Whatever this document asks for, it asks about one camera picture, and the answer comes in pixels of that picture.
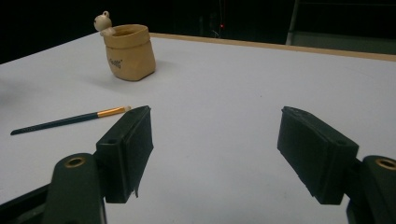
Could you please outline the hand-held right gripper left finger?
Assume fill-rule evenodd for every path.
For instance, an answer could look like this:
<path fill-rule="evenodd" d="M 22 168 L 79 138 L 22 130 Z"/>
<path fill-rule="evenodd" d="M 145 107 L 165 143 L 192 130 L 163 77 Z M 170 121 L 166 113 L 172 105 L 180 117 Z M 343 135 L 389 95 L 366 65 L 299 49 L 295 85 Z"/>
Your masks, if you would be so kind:
<path fill-rule="evenodd" d="M 126 203 L 138 188 L 153 149 L 150 107 L 126 112 L 96 143 L 108 203 Z"/>

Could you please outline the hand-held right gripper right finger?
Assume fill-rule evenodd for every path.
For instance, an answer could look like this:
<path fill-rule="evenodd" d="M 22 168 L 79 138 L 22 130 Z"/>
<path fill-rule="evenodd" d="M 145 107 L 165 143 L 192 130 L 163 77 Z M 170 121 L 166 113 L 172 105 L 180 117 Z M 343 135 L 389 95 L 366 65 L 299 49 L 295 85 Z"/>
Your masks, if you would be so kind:
<path fill-rule="evenodd" d="M 277 149 L 321 204 L 339 204 L 343 180 L 359 146 L 333 127 L 303 111 L 282 108 Z"/>

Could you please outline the dark brush with gold ferrule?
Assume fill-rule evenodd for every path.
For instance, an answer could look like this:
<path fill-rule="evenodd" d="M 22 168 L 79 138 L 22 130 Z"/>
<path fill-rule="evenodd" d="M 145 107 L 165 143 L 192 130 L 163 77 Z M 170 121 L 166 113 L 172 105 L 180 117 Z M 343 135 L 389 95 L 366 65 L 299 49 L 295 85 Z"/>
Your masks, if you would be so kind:
<path fill-rule="evenodd" d="M 78 115 L 70 118 L 65 118 L 65 119 L 58 119 L 54 121 L 49 121 L 29 127 L 24 127 L 20 128 L 17 130 L 13 130 L 10 134 L 11 135 L 17 135 L 17 134 L 22 134 L 22 133 L 30 133 L 30 132 L 35 132 L 35 131 L 41 131 L 41 130 L 46 130 L 50 128 L 55 128 L 55 127 L 60 127 L 64 125 L 70 125 L 74 123 L 80 123 L 88 120 L 93 120 L 93 119 L 100 119 L 104 117 L 109 117 L 113 115 L 118 115 L 122 113 L 126 113 L 132 108 L 127 105 L 127 106 L 121 106 L 121 107 L 115 107 L 103 111 L 98 111 L 98 112 L 92 112 L 88 114 L 83 114 L 83 115 Z"/>

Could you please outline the tan pen holder with bear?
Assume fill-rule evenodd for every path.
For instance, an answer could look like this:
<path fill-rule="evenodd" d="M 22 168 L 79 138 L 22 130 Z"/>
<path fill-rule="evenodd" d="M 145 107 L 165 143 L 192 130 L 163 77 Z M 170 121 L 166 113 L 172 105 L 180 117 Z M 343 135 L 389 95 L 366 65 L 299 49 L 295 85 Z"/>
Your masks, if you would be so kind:
<path fill-rule="evenodd" d="M 149 28 L 141 24 L 113 26 L 108 11 L 93 26 L 104 39 L 109 68 L 117 78 L 138 81 L 156 70 Z"/>

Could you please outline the white frame desk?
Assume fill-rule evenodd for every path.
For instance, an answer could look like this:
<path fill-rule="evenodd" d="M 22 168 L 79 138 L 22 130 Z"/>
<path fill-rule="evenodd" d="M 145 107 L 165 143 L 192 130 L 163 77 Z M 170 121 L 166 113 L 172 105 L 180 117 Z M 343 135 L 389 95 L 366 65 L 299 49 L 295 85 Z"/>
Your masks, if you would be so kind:
<path fill-rule="evenodd" d="M 295 24 L 297 21 L 298 10 L 301 0 L 294 0 L 293 11 L 290 17 L 290 27 L 287 33 L 286 45 L 291 46 L 293 41 L 293 36 L 295 33 Z"/>

